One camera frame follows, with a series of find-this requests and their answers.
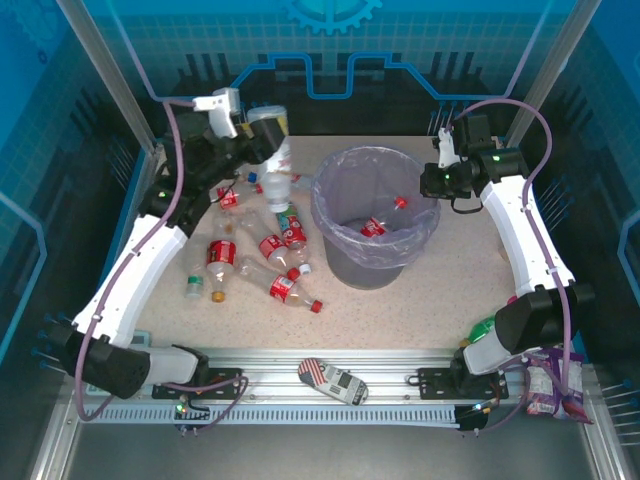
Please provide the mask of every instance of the red bottle cap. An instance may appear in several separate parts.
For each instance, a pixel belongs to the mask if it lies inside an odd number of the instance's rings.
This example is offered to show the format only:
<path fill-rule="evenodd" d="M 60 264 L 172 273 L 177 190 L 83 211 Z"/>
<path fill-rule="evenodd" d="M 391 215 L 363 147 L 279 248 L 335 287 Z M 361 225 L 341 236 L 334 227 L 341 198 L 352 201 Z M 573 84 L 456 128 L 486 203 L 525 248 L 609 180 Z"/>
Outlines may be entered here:
<path fill-rule="evenodd" d="M 313 313 L 320 313 L 320 310 L 322 310 L 322 302 L 316 300 L 315 302 L 313 302 L 313 305 L 311 305 L 311 311 Z"/>
<path fill-rule="evenodd" d="M 295 267 L 287 272 L 287 278 L 291 281 L 295 282 L 299 276 L 300 276 L 300 270 L 298 270 Z"/>
<path fill-rule="evenodd" d="M 396 206 L 398 208 L 405 208 L 408 205 L 407 201 L 402 197 L 396 197 Z"/>

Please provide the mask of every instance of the red label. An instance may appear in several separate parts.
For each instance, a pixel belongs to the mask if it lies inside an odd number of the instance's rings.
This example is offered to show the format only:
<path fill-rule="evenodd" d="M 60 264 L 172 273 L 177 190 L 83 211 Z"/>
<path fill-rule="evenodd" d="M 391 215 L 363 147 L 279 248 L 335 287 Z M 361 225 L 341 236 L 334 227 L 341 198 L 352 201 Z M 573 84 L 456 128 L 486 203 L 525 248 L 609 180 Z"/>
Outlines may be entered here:
<path fill-rule="evenodd" d="M 260 242 L 258 248 L 260 249 L 260 253 L 262 253 L 264 258 L 269 260 L 269 257 L 273 252 L 275 252 L 278 248 L 284 246 L 285 245 L 284 243 L 282 243 L 282 240 L 280 240 L 280 237 L 278 237 L 277 235 L 270 235 Z"/>
<path fill-rule="evenodd" d="M 233 265 L 236 260 L 236 244 L 227 240 L 216 240 L 209 244 L 207 264 L 224 262 Z"/>
<path fill-rule="evenodd" d="M 304 234 L 302 225 L 300 225 L 300 221 L 298 220 L 298 211 L 294 206 L 289 206 L 289 208 L 282 213 L 276 213 L 276 218 L 280 224 L 282 238 L 287 247 L 295 242 L 307 241 L 307 236 Z"/>
<path fill-rule="evenodd" d="M 233 188 L 222 187 L 218 189 L 218 198 L 220 201 L 220 208 L 223 210 L 231 207 L 235 207 L 238 204 L 238 195 L 233 191 Z"/>
<path fill-rule="evenodd" d="M 273 283 L 271 284 L 271 289 L 269 293 L 272 297 L 277 298 L 278 300 L 282 300 L 282 303 L 287 299 L 287 295 L 289 295 L 289 290 L 293 287 L 294 283 L 289 280 L 284 275 L 278 275 Z"/>
<path fill-rule="evenodd" d="M 378 235 L 382 235 L 383 233 L 387 233 L 387 229 L 380 225 L 375 218 L 371 217 L 367 220 L 367 223 L 364 224 L 360 233 L 365 237 L 377 237 Z"/>

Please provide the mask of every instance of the beige table surface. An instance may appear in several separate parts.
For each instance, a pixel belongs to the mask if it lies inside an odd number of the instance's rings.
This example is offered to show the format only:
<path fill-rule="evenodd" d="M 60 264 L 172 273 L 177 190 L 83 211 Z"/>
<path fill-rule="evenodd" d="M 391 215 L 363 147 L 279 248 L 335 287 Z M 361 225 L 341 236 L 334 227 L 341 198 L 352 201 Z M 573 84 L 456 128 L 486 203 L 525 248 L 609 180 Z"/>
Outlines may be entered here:
<path fill-rule="evenodd" d="M 327 155 L 365 144 L 398 148 L 420 161 L 437 160 L 427 137 L 292 137 L 294 170 L 312 174 Z M 440 223 L 424 254 L 391 285 L 361 291 L 347 287 L 331 273 L 322 236 L 309 211 L 309 195 L 296 193 L 293 200 L 313 254 L 314 272 L 301 283 L 324 302 L 320 314 L 287 307 L 237 277 L 222 304 L 211 302 L 208 284 L 200 300 L 185 299 L 182 249 L 158 281 L 137 328 L 151 332 L 156 346 L 453 348 L 475 322 L 513 295 L 511 268 L 499 254 L 498 232 L 486 211 L 457 215 L 448 202 L 442 203 Z M 260 209 L 277 229 L 259 197 L 247 206 Z M 211 218 L 218 211 L 212 206 L 196 233 L 211 232 Z M 259 256 L 243 231 L 238 234 L 238 251 Z"/>

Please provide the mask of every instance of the gray trash can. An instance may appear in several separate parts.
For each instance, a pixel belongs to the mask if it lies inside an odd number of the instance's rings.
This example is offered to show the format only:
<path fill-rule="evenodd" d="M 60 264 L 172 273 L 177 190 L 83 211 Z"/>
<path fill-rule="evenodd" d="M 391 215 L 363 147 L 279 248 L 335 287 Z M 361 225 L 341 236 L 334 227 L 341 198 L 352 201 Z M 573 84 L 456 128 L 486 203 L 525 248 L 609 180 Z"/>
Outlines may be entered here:
<path fill-rule="evenodd" d="M 422 253 L 440 219 L 438 201 L 420 194 L 423 169 L 386 147 L 350 148 L 324 160 L 311 186 L 311 214 L 324 236 L 329 267 L 342 282 L 361 289 L 384 287 Z M 362 235 L 365 222 L 399 196 L 408 205 L 394 213 L 396 229 Z"/>

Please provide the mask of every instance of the gray floor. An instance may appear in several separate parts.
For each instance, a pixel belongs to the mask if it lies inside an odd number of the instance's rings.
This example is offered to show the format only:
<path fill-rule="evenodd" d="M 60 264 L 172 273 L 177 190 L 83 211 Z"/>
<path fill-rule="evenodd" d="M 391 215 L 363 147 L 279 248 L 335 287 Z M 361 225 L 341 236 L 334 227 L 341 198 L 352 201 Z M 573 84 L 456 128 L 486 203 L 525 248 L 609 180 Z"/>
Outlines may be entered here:
<path fill-rule="evenodd" d="M 518 416 L 484 437 L 414 427 L 87 425 L 68 480 L 592 478 L 580 426 Z"/>

